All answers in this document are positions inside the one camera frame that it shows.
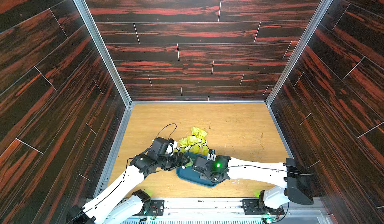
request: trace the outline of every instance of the aluminum frame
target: aluminum frame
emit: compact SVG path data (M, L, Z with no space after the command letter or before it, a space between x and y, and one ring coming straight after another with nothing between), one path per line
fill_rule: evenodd
M105 66L107 67L109 73L111 74L112 80L115 83L121 98L125 104L125 106L128 108L131 106L132 99L129 96L127 89L124 87L124 84L120 78L120 75L113 64L112 58L109 55L109 52L107 50L107 47L104 44L103 39L101 38L100 32L96 26L95 21L93 20L93 17L91 15L91 12L89 11L89 8L85 2L85 0L73 0L74 4L77 7L77 10L80 13L81 18L84 21L85 26L87 27L95 45L96 48L99 50L99 53L101 55L101 58L103 59Z
M151 105L151 104L239 104L239 103L265 103L265 101L133 101L132 105Z
M272 120L273 120L273 123L274 123L275 126L276 126L277 132L279 133L280 138L281 138L281 140L283 141L283 145L284 145L284 147L285 147L285 149L286 149L286 151L287 151L287 153L288 153L289 158L294 159L294 156L293 156L293 154L292 154L292 152L291 152L291 149L290 149L290 147L289 147L287 141L285 140L285 137L284 137L284 135L283 135L283 132L281 131L281 128L280 128L280 126L279 126L279 123L277 122L276 117L275 117L275 115L273 114L272 108L271 108L270 106L268 106L268 105L267 105L266 107L267 107L267 109L268 109L268 111L269 111L269 114L271 115L271 118L272 118Z
M108 186L109 178L111 177L113 166L116 162L116 158L118 157L122 139L124 138L124 134L127 130L128 122L132 114L132 109L133 106L131 105L131 107L126 108L124 111L118 132L116 133L115 140L113 141L111 150L108 154L107 161L105 162L98 184L93 193L93 198L97 197Z
M303 35L300 37L299 43L297 44L295 50L293 51L291 57L289 58L283 72L281 73L279 79L277 80L275 87L272 89L272 92L268 95L266 99L267 106L270 106L275 99L277 93L280 91L285 80L288 78L291 70L295 66L297 60L299 59L301 53L303 52L305 46L309 42L311 36L319 25L321 19L324 17L325 12L328 10L329 6L333 0L321 0L319 6L314 12L310 22L308 23L307 28L305 29Z

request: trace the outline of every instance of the yellow shuttlecock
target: yellow shuttlecock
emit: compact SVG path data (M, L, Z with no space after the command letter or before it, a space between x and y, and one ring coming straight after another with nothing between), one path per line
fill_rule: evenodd
M199 134L200 128L198 127L191 127L191 132L193 136L197 136Z
M204 139L207 135L208 135L208 133L206 131L200 130L199 134L197 135L197 137L200 138L200 139Z
M198 144L194 145L194 146L190 146L189 148L189 152L192 152L192 153L198 153L199 152L199 149L200 149L200 146Z
M206 156L206 155L208 155L208 153L209 153L209 149L208 149L207 145L203 145L202 154L204 156Z
M178 144L182 147L187 147L188 146L188 139L185 137L185 138L182 138L180 139L180 141L178 142Z
M205 140L205 139L197 138L197 142L201 142L200 146L203 144L207 144L207 140Z
M187 150L184 148L184 147L180 147L180 149L179 149L179 152L181 152L181 153L186 153L187 152Z
M187 136L186 139L187 139L188 145L194 145L198 143L197 138L195 136Z

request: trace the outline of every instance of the vent grille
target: vent grille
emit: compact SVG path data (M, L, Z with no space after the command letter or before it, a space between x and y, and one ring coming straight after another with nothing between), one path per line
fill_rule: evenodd
M121 224L144 224L145 221L124 221ZM153 220L151 224L263 224L260 220L236 220L236 221L185 221L185 220L173 220L173 221L160 221Z

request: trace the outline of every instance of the red wire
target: red wire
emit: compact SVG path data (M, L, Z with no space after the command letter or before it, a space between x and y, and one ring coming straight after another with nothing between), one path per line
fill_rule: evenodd
M157 217L157 214L159 213L159 210L157 209L157 207L155 207L155 206L151 206L151 207L153 207L153 208L155 208L156 209L156 216L155 216L155 218Z

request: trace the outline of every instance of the metal corner strip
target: metal corner strip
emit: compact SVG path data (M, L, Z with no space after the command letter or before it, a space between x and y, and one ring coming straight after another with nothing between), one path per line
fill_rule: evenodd
M85 0L73 0L80 15L83 19L85 26L87 27L97 49L99 50L99 53L101 55L101 58L103 59L109 73L111 74L112 80L115 83L122 100L127 108L131 106L132 99L129 96L127 89L124 87L124 84L119 76L119 73L113 64L112 58L109 55L109 52L107 50L107 47L104 44L103 39L101 38L101 35L99 33L99 30L96 27L96 23L93 20L93 17L91 15L91 12L88 9L88 6L85 2Z
M124 134L125 134L125 131L127 130L129 118L131 117L132 108L133 107L125 108L118 132L116 133L115 140L113 141L111 150L109 151L109 154L108 154L107 161L105 162L103 171L101 173L95 192L93 194L94 198L97 197L100 194L100 192L102 192L108 186L108 182L112 174L113 166L116 162L116 158L118 157L122 139L124 138Z
M276 126L277 132L279 133L280 138L281 138L281 140L283 141L284 147L285 147L285 149L286 149L286 151L287 151L287 153L288 153L289 158L294 158L294 156L293 156L293 154L292 154L292 152L291 152L291 149L290 149L290 147L289 147L287 141L285 140L285 137L284 137L284 135L283 135L283 132L281 131L281 128L280 128L280 126L279 126L279 123L277 122L276 117L275 117L275 115L273 114L272 108L271 108L270 106L267 106L267 108L268 108L269 114L271 115L271 118L272 118L272 120L273 120L273 123L274 123L275 126Z
M267 106L270 106L275 99L277 93L280 91L285 80L288 78L291 70L295 66L297 60L299 59L301 53L303 52L305 46L319 25L321 19L324 17L325 12L328 10L333 0L321 0L319 6L314 12L307 28L305 29L303 35L301 36L299 43L297 44L295 50L293 51L291 57L289 58L283 72L281 73L279 79L276 82L275 87L272 89L272 92L268 95L266 99Z

